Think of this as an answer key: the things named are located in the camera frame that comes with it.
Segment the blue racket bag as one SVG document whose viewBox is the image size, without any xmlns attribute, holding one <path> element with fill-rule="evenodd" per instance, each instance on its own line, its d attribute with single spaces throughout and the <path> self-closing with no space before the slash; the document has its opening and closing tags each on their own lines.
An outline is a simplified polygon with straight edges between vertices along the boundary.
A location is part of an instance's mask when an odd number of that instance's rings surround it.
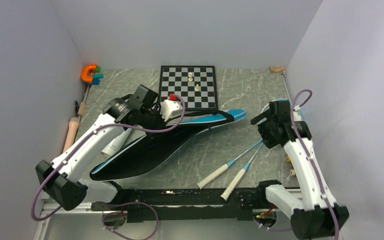
<svg viewBox="0 0 384 240">
<path fill-rule="evenodd" d="M 161 165 L 189 139 L 209 130 L 244 119 L 245 109 L 202 110 L 186 113 L 175 129 L 164 133 L 147 133 L 95 166 L 89 177 L 93 181 L 111 181 L 136 177 Z"/>
</svg>

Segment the white shuttlecock tube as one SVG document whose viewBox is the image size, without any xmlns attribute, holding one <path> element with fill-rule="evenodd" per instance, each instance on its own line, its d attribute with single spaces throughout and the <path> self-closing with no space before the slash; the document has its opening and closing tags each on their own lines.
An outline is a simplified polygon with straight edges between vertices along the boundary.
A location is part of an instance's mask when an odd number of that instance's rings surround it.
<svg viewBox="0 0 384 240">
<path fill-rule="evenodd" d="M 131 128 L 127 128 L 122 132 L 121 135 L 114 138 L 102 151 L 101 154 L 105 156 L 106 158 L 112 157 L 114 154 L 116 154 L 122 146 L 125 144 L 127 138 L 129 137 L 130 133 L 132 132 Z"/>
</svg>

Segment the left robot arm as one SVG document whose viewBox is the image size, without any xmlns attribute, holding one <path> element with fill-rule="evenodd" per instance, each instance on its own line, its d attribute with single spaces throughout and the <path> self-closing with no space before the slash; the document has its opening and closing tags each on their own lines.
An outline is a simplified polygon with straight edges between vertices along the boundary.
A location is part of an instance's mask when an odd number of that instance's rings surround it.
<svg viewBox="0 0 384 240">
<path fill-rule="evenodd" d="M 115 138 L 135 129 L 160 130 L 165 122 L 155 107 L 158 93 L 139 85 L 133 94 L 112 99 L 94 124 L 67 150 L 51 162 L 41 160 L 35 167 L 40 191 L 70 211 L 83 201 L 99 201 L 111 210 L 119 209 L 124 196 L 120 186 L 105 181 L 82 179 L 87 166 Z"/>
</svg>

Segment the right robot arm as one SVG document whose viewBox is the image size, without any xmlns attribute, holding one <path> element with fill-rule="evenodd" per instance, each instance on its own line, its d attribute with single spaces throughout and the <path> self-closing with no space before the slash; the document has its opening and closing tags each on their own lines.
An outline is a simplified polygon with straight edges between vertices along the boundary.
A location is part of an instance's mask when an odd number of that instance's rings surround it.
<svg viewBox="0 0 384 240">
<path fill-rule="evenodd" d="M 262 207 L 274 205 L 290 220 L 299 240 L 339 237 L 349 218 L 346 206 L 340 206 L 330 192 L 318 165 L 312 135 L 305 121 L 297 120 L 288 100 L 271 101 L 267 110 L 251 120 L 257 126 L 262 143 L 268 149 L 281 146 L 290 158 L 302 198 L 292 195 L 278 180 L 259 182 L 255 200 Z"/>
</svg>

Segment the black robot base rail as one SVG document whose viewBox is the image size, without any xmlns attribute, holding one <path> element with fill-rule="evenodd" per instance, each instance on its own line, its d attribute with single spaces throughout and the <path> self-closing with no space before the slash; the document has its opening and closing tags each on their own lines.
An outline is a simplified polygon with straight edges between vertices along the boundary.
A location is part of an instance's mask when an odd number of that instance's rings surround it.
<svg viewBox="0 0 384 240">
<path fill-rule="evenodd" d="M 266 212 L 271 204 L 256 188 L 236 188 L 228 200 L 222 188 L 209 189 L 122 189 L 110 203 L 93 202 L 94 212 L 123 212 L 128 223 L 154 220 L 236 219 L 251 221 Z"/>
</svg>

